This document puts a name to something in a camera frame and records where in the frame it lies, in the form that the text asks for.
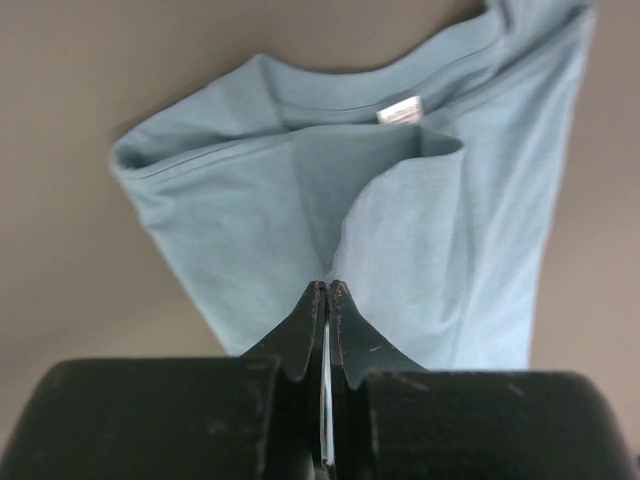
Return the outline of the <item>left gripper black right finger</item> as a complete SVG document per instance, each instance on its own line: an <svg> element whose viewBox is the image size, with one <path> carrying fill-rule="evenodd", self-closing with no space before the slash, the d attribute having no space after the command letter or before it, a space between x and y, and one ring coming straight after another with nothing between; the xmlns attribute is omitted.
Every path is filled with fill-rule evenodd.
<svg viewBox="0 0 640 480"><path fill-rule="evenodd" d="M429 464L429 372L362 316L342 281L330 285L327 327L335 463Z"/></svg>

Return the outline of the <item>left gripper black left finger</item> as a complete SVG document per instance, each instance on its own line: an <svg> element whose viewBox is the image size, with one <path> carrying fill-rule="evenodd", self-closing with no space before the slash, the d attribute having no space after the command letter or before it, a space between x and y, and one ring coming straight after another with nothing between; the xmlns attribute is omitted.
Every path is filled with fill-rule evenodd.
<svg viewBox="0 0 640 480"><path fill-rule="evenodd" d="M270 445L299 447L322 465L325 429L324 334L326 285L310 282L292 312L243 354L278 361L269 421Z"/></svg>

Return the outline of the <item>grey-blue t-shirt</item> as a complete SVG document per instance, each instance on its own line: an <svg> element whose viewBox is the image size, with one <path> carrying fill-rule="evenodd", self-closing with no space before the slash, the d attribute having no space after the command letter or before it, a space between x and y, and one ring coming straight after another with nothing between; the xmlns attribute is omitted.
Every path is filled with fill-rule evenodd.
<svg viewBox="0 0 640 480"><path fill-rule="evenodd" d="M112 172L224 348L346 283L423 367L524 370L585 1L489 1L355 74L257 55L132 128Z"/></svg>

